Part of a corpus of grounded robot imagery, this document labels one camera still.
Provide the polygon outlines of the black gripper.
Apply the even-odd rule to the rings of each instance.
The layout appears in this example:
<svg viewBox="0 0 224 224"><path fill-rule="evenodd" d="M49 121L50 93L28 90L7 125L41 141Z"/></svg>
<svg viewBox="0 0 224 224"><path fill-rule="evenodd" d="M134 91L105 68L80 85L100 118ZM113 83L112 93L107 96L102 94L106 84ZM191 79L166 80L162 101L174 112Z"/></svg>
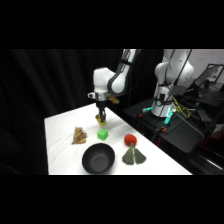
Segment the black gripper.
<svg viewBox="0 0 224 224"><path fill-rule="evenodd" d="M107 107L107 101L97 101L96 106L99 109L98 119L102 120L103 122L106 121L107 115L106 115L106 112L103 110Z"/></svg>

